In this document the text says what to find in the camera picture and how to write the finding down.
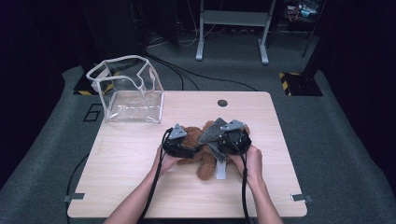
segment clear plastic bag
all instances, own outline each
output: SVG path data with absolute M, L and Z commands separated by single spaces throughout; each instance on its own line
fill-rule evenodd
M 161 123 L 163 86 L 149 60 L 137 55 L 104 60 L 87 73 L 108 121 Z

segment brown stuffed animal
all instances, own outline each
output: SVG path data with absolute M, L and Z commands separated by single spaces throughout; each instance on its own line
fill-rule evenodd
M 206 131 L 207 128 L 209 128 L 213 124 L 213 120 L 208 121 L 203 130 L 201 131 L 201 134 Z M 189 136 L 189 130 L 191 128 L 185 128 L 184 130 L 187 133 L 187 136 Z M 198 145 L 198 138 L 201 136 L 201 134 L 195 138 L 195 134 L 193 134 L 193 137 L 191 137 L 187 142 L 190 144 L 190 147 L 196 147 Z M 215 173 L 216 170 L 216 159 L 213 156 L 212 152 L 209 149 L 208 145 L 203 145 L 201 151 L 198 153 L 195 153 L 194 158 L 192 159 L 183 159 L 181 161 L 178 161 L 177 164 L 183 165 L 183 164 L 189 164 L 197 161 L 202 161 L 202 164 L 198 168 L 197 171 L 197 176 L 201 180 L 208 180 L 212 175 Z

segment person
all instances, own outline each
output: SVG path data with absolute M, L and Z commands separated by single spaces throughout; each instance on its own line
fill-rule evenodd
M 154 181 L 158 162 L 161 157 L 160 147 L 157 149 L 154 163 L 152 163 L 152 167 L 146 177 L 106 219 L 105 224 L 136 223 L 140 218 L 149 197 L 151 185 Z M 242 158 L 239 155 L 229 155 L 229 157 L 236 164 L 239 173 L 242 174 L 244 170 Z M 247 184 L 253 194 L 259 223 L 283 223 L 279 213 L 276 211 L 262 178 L 262 152 L 251 145 L 247 151 L 247 157 Z M 181 158 L 175 158 L 165 154 L 163 157 L 163 166 L 160 171 L 160 177 L 171 169 L 179 160 L 181 160 Z

